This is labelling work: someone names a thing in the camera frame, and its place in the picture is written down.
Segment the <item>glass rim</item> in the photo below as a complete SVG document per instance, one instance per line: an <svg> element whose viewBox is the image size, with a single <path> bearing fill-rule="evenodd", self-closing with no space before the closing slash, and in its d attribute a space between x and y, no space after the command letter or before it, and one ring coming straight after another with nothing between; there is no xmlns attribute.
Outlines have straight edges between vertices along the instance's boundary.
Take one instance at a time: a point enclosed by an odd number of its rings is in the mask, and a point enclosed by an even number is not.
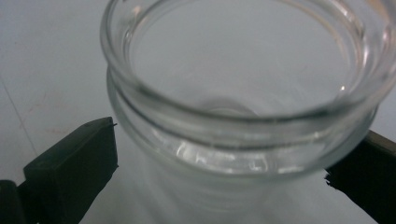
<svg viewBox="0 0 396 224"><path fill-rule="evenodd" d="M111 67L112 70L116 71L116 76L123 83L123 87L133 88L134 91L139 92L142 96L144 96L146 99L149 99L151 102L155 102L156 105L167 106L181 113L194 115L202 119L221 119L237 123L287 123L295 120L326 118L330 115L333 116L347 114L351 111L356 111L358 108L363 109L364 112L366 112L366 110L377 106L381 102L381 100L389 93L389 91L393 87L393 83L396 82L396 76L395 74L392 74L393 78L390 80L391 84L386 90L378 88L376 91L369 92L364 97L360 97L359 100L348 101L350 98L352 98L352 96L356 95L353 94L354 92L352 91L350 94L343 95L324 105L317 105L313 108L309 108L301 112L285 115L230 116L214 114L209 111L201 110L199 108L183 105L175 100L172 100L171 98L161 95L159 92L145 85L138 78L136 79L137 81L132 81L127 78L137 76L132 72L128 71L128 69L124 67L124 64L120 62L120 57L122 58L122 56L114 50L110 30L114 14L114 8L119 1L120 0L110 0L108 2L100 27L100 42L103 53L105 54L106 60L108 62L108 66ZM393 24L391 28L393 31L396 30L396 24ZM117 85L116 90L122 92L121 87Z"/></svg>

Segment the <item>white surface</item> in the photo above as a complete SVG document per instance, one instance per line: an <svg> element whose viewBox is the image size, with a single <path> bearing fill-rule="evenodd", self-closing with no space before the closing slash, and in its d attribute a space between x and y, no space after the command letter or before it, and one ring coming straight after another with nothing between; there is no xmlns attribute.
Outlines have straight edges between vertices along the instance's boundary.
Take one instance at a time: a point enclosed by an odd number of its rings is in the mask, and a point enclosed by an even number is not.
<svg viewBox="0 0 396 224"><path fill-rule="evenodd" d="M105 6L106 0L0 1L0 179L21 183L21 169L36 153L84 122L113 116L99 44ZM393 91L373 125L393 141L395 106ZM120 169L82 223L130 223L136 213L147 212L131 212L137 208L128 185L131 145L121 128L116 135ZM279 223L375 223L327 187L323 176L318 172L290 185L263 215Z"/></svg>

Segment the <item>glass cup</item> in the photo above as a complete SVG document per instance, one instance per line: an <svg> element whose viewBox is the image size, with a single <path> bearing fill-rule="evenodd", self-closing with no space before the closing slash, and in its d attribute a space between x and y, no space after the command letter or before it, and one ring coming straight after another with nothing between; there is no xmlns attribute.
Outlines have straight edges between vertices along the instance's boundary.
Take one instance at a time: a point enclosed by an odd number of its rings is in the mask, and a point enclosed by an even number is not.
<svg viewBox="0 0 396 224"><path fill-rule="evenodd" d="M241 223L344 157L396 81L388 0L112 0L110 102L153 223Z"/></svg>

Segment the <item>jar rim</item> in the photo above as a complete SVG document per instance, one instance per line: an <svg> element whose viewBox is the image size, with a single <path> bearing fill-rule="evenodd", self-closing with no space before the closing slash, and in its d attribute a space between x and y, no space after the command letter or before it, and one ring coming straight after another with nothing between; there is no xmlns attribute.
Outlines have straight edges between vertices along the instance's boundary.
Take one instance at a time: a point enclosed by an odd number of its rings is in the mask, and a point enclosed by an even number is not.
<svg viewBox="0 0 396 224"><path fill-rule="evenodd" d="M139 92L143 97L149 99L151 102L155 102L156 105L166 106L171 108L172 110L194 115L196 117L202 119L222 119L230 122L257 122L257 123L284 123L295 120L305 120L305 119L314 119L314 118L324 118L330 115L342 115L348 114L350 112L359 112L366 113L368 110L371 110L373 107L377 106L380 101L390 92L394 83L396 82L396 66L394 64L389 63L389 52L388 54L381 55L384 58L388 58L384 60L384 63L378 62L377 73L384 72L391 69L391 73L385 76L384 78L387 81L383 81L382 86L372 91L365 92L365 95L357 96L356 92L351 92L348 95L341 96L336 99L336 101L331 101L325 105L320 105L314 108L310 108L304 110L302 112L297 112L293 114L286 115L275 115L275 116L229 116L223 114L214 114L209 111L200 110L199 108L194 108L191 106L183 105L178 103L175 100L172 100L166 96L161 95L159 92L154 89L148 87L143 82L139 80L132 81L127 77L134 77L136 75L131 74L131 71L126 69L125 65L120 61L121 55L117 53L112 45L111 38L111 22L113 19L114 8L119 0L110 0L104 16L102 18L101 29L100 29L100 41L102 45L102 50L105 54L106 60L108 61L108 66L111 67L112 70L116 71L115 74L117 76L117 80L122 83L122 88L133 88L134 91ZM391 30L391 34L396 34L396 24L392 24L388 27ZM390 56L391 59L396 60L396 38L395 36L388 36L388 38L393 38L390 43L393 44L391 46ZM116 86L116 90L122 92L122 88L120 86Z"/></svg>

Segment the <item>transparent container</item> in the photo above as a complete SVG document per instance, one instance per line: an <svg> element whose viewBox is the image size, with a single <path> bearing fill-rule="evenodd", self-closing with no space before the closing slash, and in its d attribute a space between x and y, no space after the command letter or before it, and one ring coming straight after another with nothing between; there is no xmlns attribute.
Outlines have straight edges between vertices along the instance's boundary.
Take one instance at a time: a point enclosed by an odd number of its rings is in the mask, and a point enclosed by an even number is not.
<svg viewBox="0 0 396 224"><path fill-rule="evenodd" d="M110 1L108 93L151 222L244 223L345 156L395 84L395 31L388 0Z"/></svg>

